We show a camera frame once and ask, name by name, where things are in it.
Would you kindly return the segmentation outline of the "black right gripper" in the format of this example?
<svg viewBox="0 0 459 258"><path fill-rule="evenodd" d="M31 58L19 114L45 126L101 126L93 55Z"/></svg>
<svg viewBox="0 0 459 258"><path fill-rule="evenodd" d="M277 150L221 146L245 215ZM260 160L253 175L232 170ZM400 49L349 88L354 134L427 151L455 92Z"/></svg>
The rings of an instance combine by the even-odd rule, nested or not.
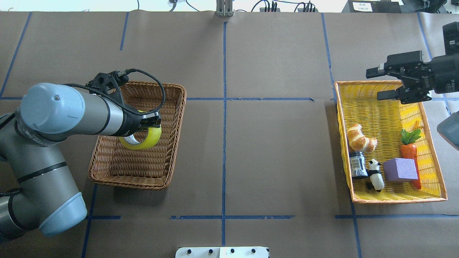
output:
<svg viewBox="0 0 459 258"><path fill-rule="evenodd" d="M446 93L446 55L423 62L422 51L390 54L384 68L369 68L366 78L389 75L399 79L402 86L396 90L377 93L378 101L397 100L402 104L412 104L431 100L430 91Z"/></svg>

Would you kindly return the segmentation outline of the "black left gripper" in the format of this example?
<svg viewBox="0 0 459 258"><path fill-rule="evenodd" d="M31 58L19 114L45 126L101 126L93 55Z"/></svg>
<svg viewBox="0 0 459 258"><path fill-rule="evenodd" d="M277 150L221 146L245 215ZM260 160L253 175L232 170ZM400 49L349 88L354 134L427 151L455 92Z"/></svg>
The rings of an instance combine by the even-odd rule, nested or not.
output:
<svg viewBox="0 0 459 258"><path fill-rule="evenodd" d="M160 128L162 117L158 111L136 115L124 111L124 137L129 137L142 128Z"/></svg>

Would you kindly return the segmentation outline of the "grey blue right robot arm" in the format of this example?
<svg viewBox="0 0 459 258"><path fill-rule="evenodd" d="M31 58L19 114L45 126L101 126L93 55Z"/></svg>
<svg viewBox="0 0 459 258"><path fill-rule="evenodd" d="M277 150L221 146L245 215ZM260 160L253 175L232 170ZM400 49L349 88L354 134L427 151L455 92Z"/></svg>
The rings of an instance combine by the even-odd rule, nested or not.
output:
<svg viewBox="0 0 459 258"><path fill-rule="evenodd" d="M391 54L386 62L366 70L366 78L392 76L402 82L395 90L377 93L377 99L398 100L401 104L413 104L431 100L436 94L454 93L459 90L458 22L443 26L445 55L424 62L422 51Z"/></svg>

